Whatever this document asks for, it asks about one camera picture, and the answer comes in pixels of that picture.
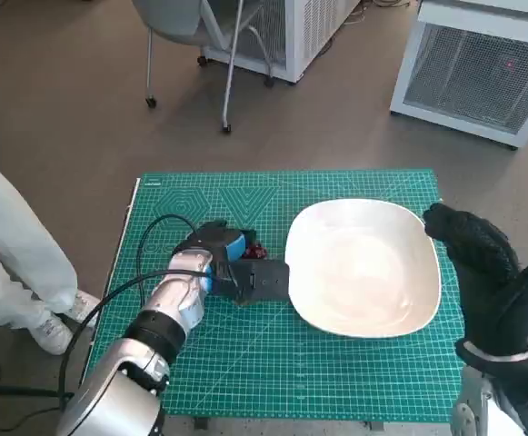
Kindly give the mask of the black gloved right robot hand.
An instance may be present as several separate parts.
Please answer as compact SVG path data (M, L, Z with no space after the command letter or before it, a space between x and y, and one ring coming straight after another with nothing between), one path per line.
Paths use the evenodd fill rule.
M456 271L464 339L496 358L528 352L528 265L507 236L473 213L434 203L423 213L427 235L442 243Z

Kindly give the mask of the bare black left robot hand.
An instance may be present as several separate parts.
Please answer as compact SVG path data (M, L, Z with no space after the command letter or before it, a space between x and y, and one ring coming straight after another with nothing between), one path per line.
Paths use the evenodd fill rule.
M203 249L213 256L213 261L234 262L239 260L247 248L256 242L255 229L229 227L226 220L204 223L177 244L172 255L190 249Z

